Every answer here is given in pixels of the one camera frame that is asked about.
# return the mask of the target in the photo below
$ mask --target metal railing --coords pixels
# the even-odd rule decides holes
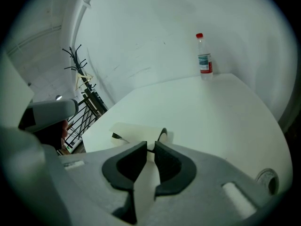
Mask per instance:
[[[74,144],[72,143],[76,139],[82,141],[82,134],[103,114],[103,111],[99,112],[89,99],[89,97],[84,95],[84,99],[79,102],[79,106],[81,106],[82,104],[85,104],[85,106],[81,108],[76,115],[72,116],[68,120],[68,122],[71,122],[72,119],[76,118],[76,121],[72,122],[72,126],[69,128],[71,132],[69,133],[68,130],[68,137],[65,139],[67,148],[69,147],[72,149],[74,147]]]

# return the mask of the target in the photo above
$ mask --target ceiling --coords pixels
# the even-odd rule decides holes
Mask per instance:
[[[34,102],[74,97],[65,82],[60,35],[68,0],[31,0],[12,26],[4,49],[35,93]]]

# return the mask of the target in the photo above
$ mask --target white surface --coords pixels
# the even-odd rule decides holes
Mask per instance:
[[[292,94],[297,46],[271,0],[90,0],[71,24],[106,105],[135,88],[199,74],[202,32],[214,73],[232,73],[279,120]],[[79,12],[82,7],[71,7]]]
[[[154,162],[147,160],[134,183],[134,203],[137,222],[154,204],[156,186],[159,184],[160,176],[158,168]]]
[[[18,127],[32,97],[32,90],[0,48],[0,126]]]
[[[220,156],[252,178],[265,168],[279,176],[279,191],[292,182],[289,150],[264,103],[232,74],[200,76],[136,89],[83,134],[87,152],[114,147],[116,122],[166,127],[171,142]]]

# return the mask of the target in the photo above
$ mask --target white table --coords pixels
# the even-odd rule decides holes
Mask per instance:
[[[279,177],[279,192],[292,183],[291,157],[278,123],[232,74],[133,90],[83,134],[86,151],[115,147],[109,129],[116,122],[166,127],[173,144],[222,157],[252,178],[272,168]]]

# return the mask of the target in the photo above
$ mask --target bottle label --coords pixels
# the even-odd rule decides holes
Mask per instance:
[[[201,69],[201,73],[212,73],[211,54],[199,55],[198,64]]]

